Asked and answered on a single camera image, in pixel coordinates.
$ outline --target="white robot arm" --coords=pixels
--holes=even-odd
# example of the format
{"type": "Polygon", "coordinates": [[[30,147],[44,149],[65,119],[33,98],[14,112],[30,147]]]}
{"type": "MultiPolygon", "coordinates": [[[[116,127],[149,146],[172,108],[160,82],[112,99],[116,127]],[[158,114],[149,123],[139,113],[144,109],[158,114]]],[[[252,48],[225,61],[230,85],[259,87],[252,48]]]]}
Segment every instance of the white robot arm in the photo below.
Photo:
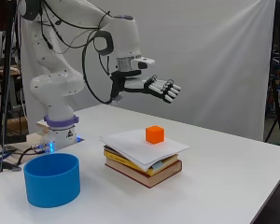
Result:
{"type": "Polygon", "coordinates": [[[56,149],[76,142],[75,123],[78,118],[63,98],[82,91],[84,81],[87,81],[62,55],[56,53],[56,50],[60,51],[56,39],[60,35],[55,27],[59,23],[52,23],[56,18],[76,28],[95,30],[91,41],[95,41],[97,52],[102,56],[115,55],[118,70],[110,74],[113,85],[109,103],[118,100],[121,91],[151,94],[167,103],[171,103],[179,94],[180,88],[172,80],[157,80],[156,76],[139,77],[141,70],[155,62],[141,55],[138,29],[133,17],[111,17],[86,0],[21,0],[19,9],[22,17],[31,21],[31,44],[37,61],[49,70],[35,77],[30,89],[48,110],[45,116],[50,126],[47,142],[55,142],[56,149]]]}

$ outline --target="orange cube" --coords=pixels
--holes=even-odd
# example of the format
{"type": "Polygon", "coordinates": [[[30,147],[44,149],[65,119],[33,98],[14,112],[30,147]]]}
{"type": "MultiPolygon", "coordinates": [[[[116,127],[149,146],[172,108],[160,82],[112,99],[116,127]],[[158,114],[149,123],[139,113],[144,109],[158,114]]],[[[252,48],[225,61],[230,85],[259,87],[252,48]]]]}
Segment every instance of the orange cube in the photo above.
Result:
{"type": "Polygon", "coordinates": [[[146,139],[151,144],[158,144],[165,140],[165,130],[159,126],[146,128],[146,139]]]}

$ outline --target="white table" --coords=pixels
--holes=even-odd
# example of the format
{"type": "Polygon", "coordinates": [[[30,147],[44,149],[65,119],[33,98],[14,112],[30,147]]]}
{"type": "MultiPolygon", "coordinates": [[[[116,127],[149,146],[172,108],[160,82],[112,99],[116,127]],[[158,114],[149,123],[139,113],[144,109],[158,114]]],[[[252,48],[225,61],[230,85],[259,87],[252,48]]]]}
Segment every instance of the white table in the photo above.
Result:
{"type": "Polygon", "coordinates": [[[62,207],[33,207],[23,172],[4,172],[0,223],[248,224],[280,181],[280,147],[106,105],[77,115],[86,140],[63,152],[79,157],[80,195],[62,207]],[[99,136],[155,124],[191,146],[180,155],[180,174],[147,189],[104,166],[99,136]]]}

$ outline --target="white backdrop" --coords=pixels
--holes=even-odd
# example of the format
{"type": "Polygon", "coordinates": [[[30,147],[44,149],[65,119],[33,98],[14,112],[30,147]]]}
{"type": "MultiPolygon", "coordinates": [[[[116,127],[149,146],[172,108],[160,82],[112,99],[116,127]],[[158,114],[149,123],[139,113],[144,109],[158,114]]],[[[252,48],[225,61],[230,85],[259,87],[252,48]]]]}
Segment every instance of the white backdrop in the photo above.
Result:
{"type": "MultiPolygon", "coordinates": [[[[91,2],[111,10],[112,15],[133,15],[142,54],[156,60],[156,66],[145,75],[172,78],[182,87],[171,105],[152,96],[125,93],[117,106],[262,140],[274,0],[91,2]]],[[[66,25],[59,29],[67,42],[81,33],[66,25]]],[[[40,75],[41,70],[29,46],[25,24],[23,41],[24,91],[33,132],[35,122],[43,118],[45,111],[29,92],[31,78],[40,75]]],[[[69,50],[65,58],[81,71],[80,50],[69,50]]],[[[87,70],[95,91],[107,99],[111,82],[93,48],[89,49],[87,70]]],[[[86,88],[68,97],[68,102],[75,110],[97,104],[86,88]]]]}

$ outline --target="blue plastic bin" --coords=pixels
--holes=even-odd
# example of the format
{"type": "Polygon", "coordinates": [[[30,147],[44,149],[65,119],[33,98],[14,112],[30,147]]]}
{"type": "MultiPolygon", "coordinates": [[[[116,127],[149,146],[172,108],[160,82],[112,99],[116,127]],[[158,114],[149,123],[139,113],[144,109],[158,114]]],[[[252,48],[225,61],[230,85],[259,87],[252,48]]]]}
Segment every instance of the blue plastic bin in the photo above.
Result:
{"type": "Polygon", "coordinates": [[[24,166],[28,202],[51,208],[72,202],[80,193],[77,157],[54,153],[29,161],[24,166]]]}

